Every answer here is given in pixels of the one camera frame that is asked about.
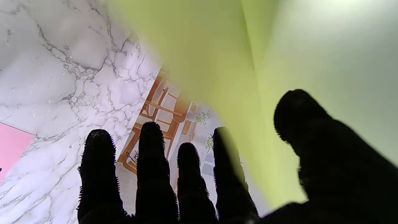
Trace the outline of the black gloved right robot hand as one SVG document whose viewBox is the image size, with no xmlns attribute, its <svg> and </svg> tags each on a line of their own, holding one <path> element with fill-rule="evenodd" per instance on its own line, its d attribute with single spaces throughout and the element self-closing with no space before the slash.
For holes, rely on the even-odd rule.
<svg viewBox="0 0 398 224">
<path fill-rule="evenodd" d="M 260 217 L 236 150 L 224 127 L 213 133 L 214 206 L 192 143 L 178 150 L 177 193 L 171 187 L 164 138 L 155 122 L 144 123 L 138 146 L 136 212 L 123 208 L 110 134 L 94 129 L 81 158 L 80 224 L 396 224 L 397 167 L 344 123 L 333 119 L 306 91 L 286 92 L 274 127 L 299 157 L 304 203 L 288 203 Z"/>
</svg>

